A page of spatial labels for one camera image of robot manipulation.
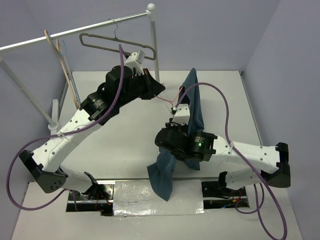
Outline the pink wire hanger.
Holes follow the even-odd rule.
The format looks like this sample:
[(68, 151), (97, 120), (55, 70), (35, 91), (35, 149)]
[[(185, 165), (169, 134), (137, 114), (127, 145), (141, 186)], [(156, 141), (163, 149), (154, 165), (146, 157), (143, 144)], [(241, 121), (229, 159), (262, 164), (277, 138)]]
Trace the pink wire hanger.
[(183, 87), (180, 86), (180, 87), (179, 87), (179, 91), (177, 92), (176, 96), (175, 96), (174, 99), (172, 99), (172, 100), (163, 98), (163, 97), (161, 97), (161, 96), (159, 96), (159, 95), (156, 96), (156, 98), (157, 98), (157, 99), (160, 99), (160, 100), (162, 100), (162, 101), (164, 101), (164, 102), (169, 103), (169, 104), (173, 107), (175, 101), (178, 99), (178, 97), (179, 97), (179, 95), (180, 95), (180, 92), (181, 92), (182, 90), (183, 90)]

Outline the blue t shirt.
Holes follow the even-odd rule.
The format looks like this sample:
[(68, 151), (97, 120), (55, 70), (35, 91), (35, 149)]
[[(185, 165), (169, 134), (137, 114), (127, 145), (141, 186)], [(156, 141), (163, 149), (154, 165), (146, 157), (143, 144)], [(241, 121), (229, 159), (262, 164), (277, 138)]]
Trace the blue t shirt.
[[(182, 104), (188, 104), (190, 119), (188, 133), (203, 131), (205, 128), (199, 87), (194, 87), (181, 100)], [(147, 167), (150, 185), (156, 195), (168, 201), (173, 191), (173, 172), (177, 159), (166, 149), (160, 147), (156, 162)]]

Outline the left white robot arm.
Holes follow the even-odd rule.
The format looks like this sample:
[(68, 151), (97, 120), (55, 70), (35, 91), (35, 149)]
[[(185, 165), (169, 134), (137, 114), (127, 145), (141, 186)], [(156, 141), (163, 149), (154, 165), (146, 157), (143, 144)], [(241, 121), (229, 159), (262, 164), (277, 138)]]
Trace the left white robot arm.
[(19, 158), (46, 194), (63, 188), (93, 199), (99, 191), (96, 179), (89, 172), (67, 169), (62, 162), (85, 138), (118, 115), (121, 107), (138, 98), (151, 100), (164, 90), (146, 68), (135, 74), (128, 66), (115, 66), (106, 74), (105, 82), (80, 104), (59, 136), (33, 151), (23, 150)]

